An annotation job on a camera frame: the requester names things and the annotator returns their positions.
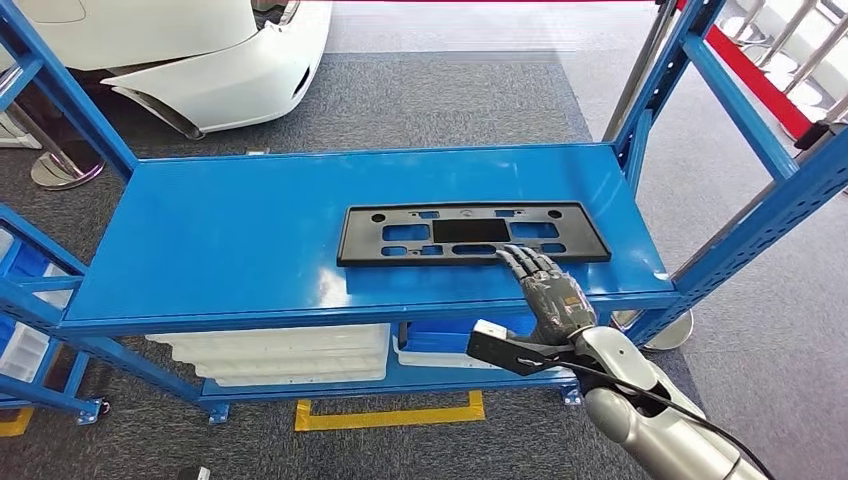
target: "lower shelf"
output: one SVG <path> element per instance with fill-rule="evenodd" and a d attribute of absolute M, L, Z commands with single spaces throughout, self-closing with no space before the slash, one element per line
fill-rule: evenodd
<path fill-rule="evenodd" d="M 399 364 L 397 354 L 390 349 L 386 378 L 383 380 L 250 387 L 221 387 L 213 380 L 206 380 L 202 400 L 237 402 L 275 398 L 327 398 L 482 388 L 557 387 L 576 383 L 574 374 L 569 370 L 551 370 L 522 377 L 494 369 L 408 367 Z"/>

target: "blue shelf crossbar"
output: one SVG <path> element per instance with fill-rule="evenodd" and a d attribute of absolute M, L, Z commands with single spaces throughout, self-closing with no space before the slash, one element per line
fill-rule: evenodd
<path fill-rule="evenodd" d="M 24 89 L 35 74 L 41 70 L 43 63 L 35 55 L 25 55 L 19 63 L 6 70 L 0 77 L 0 111 L 6 110 L 15 97 Z"/>
<path fill-rule="evenodd" d="M 703 39 L 687 35 L 683 40 L 683 50 L 771 176 L 776 181 L 783 181 L 797 172 L 798 165 L 795 165 L 795 161 L 777 141 L 769 126 L 745 98 L 745 94 L 730 78 Z"/>

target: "rectangular cutout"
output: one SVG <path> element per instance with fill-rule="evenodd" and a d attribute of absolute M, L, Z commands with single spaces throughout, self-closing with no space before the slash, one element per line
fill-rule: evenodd
<path fill-rule="evenodd" d="M 429 239 L 430 227 L 423 223 L 416 225 L 386 225 L 383 227 L 383 240 L 386 242 Z"/>
<path fill-rule="evenodd" d="M 451 251 L 457 255 L 491 255 L 495 247 L 491 245 L 454 245 Z"/>
<path fill-rule="evenodd" d="M 421 255 L 443 255 L 444 253 L 441 245 L 424 245 L 421 248 Z"/>
<path fill-rule="evenodd" d="M 384 257 L 399 257 L 406 255 L 406 247 L 383 247 L 380 253 Z"/>
<path fill-rule="evenodd" d="M 565 252 L 565 245 L 561 243 L 543 243 L 542 244 L 542 253 L 563 253 Z"/>
<path fill-rule="evenodd" d="M 497 218 L 433 220 L 436 243 L 508 242 L 506 222 Z"/>
<path fill-rule="evenodd" d="M 512 235 L 517 238 L 557 238 L 556 225 L 550 222 L 512 222 Z"/>

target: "blue metal shelf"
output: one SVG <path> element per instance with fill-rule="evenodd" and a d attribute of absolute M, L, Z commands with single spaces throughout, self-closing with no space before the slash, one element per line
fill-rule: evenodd
<path fill-rule="evenodd" d="M 337 267 L 339 232 L 350 205 L 554 199 L 582 202 L 613 252 L 567 266 L 598 308 L 675 300 L 609 145 L 195 158 L 136 170 L 63 328 L 141 334 L 526 312 L 497 265 Z"/>

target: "blue upright post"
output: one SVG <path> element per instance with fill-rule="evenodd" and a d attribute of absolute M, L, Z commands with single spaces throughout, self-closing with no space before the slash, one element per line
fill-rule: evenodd
<path fill-rule="evenodd" d="M 848 185 L 848 128 L 834 125 L 800 168 L 775 181 L 674 274 L 681 297 L 641 312 L 627 335 L 643 345 Z"/>

